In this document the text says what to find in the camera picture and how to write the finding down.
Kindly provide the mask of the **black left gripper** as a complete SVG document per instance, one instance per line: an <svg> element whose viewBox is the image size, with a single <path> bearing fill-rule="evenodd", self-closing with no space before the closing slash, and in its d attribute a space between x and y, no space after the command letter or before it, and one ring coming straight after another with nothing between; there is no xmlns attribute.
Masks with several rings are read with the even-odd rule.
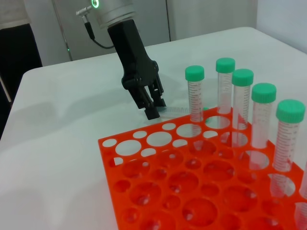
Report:
<svg viewBox="0 0 307 230"><path fill-rule="evenodd" d="M145 50L135 21L129 19L108 28L108 33L123 66L122 84L139 109L145 109L148 120L159 118L158 107L164 107L157 64Z"/></svg>

